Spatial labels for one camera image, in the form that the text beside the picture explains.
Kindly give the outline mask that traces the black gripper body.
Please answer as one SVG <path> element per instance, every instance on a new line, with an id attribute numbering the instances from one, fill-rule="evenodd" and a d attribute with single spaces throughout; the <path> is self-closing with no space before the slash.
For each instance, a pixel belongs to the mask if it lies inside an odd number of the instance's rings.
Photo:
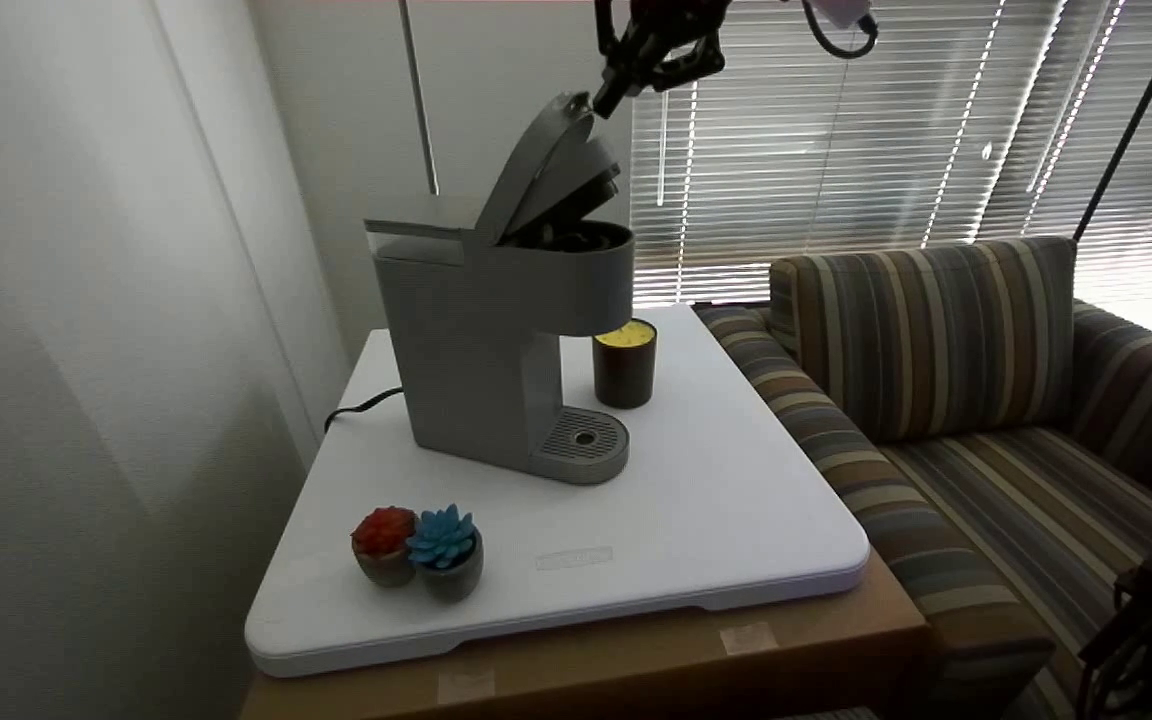
<path id="1" fill-rule="evenodd" d="M 631 59 L 636 84 L 652 84 L 662 59 L 685 58 L 697 40 L 715 36 L 728 15 L 728 0 L 627 0 L 623 36 L 610 36 L 610 0 L 594 0 L 598 58 Z"/>

